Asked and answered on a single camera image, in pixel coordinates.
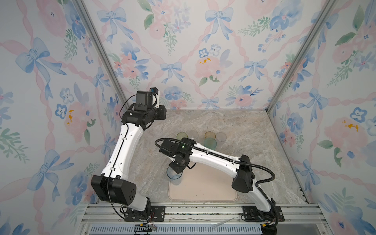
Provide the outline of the small green glass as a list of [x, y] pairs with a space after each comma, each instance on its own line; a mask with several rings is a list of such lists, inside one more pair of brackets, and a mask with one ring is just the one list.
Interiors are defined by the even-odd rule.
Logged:
[[183, 138], [188, 138], [188, 134], [185, 133], [185, 132], [179, 132], [179, 133], [176, 135], [176, 139], [178, 139], [178, 140], [182, 140]]

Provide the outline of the tall blue plastic glass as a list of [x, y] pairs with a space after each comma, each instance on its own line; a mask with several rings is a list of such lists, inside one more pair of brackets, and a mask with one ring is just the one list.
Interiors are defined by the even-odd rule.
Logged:
[[183, 173], [176, 173], [170, 166], [166, 170], [166, 175], [172, 185], [178, 186], [182, 182]]

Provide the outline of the teal textured plastic glass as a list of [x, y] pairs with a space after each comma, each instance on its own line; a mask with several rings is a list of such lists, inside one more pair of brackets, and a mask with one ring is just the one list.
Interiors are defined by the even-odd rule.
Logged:
[[208, 149], [215, 150], [217, 147], [217, 141], [214, 138], [206, 138], [204, 140], [204, 146]]

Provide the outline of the frosted clear glass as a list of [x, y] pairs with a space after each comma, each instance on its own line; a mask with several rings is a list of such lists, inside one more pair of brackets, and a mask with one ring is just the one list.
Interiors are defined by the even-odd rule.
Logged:
[[216, 133], [215, 140], [218, 146], [223, 145], [227, 141], [227, 135], [223, 132]]

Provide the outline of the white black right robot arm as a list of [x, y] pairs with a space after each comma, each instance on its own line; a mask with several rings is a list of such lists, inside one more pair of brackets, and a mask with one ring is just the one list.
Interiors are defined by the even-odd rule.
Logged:
[[186, 168], [192, 169], [197, 163], [220, 170], [233, 178], [232, 188], [245, 193], [252, 199], [266, 226], [276, 226], [279, 212], [275, 201], [260, 187], [260, 184], [275, 180], [275, 173], [269, 168], [252, 164], [246, 155], [240, 157], [226, 155], [209, 149], [195, 140], [183, 138], [160, 138], [155, 141], [159, 152], [166, 155], [171, 163], [169, 167], [177, 174]]

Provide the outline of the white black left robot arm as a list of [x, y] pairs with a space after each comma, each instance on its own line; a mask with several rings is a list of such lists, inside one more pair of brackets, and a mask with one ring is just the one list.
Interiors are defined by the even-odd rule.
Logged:
[[128, 181], [131, 161], [137, 144], [155, 120], [166, 119], [163, 105], [141, 110], [128, 109], [122, 116], [119, 139], [112, 156], [100, 175], [94, 175], [91, 186], [101, 201], [118, 203], [134, 210], [142, 220], [151, 217], [151, 201], [137, 193], [136, 184]]

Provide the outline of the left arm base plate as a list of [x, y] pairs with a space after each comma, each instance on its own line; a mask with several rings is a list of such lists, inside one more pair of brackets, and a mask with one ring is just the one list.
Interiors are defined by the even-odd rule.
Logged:
[[165, 206], [147, 206], [144, 211], [127, 208], [126, 222], [163, 222], [165, 219]]

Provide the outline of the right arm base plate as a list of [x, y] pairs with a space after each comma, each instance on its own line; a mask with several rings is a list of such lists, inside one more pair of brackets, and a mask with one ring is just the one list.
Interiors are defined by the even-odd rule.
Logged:
[[275, 218], [278, 218], [279, 222], [285, 221], [284, 214], [279, 206], [273, 207], [270, 212], [258, 210], [256, 206], [242, 207], [242, 220], [246, 222], [272, 222]]

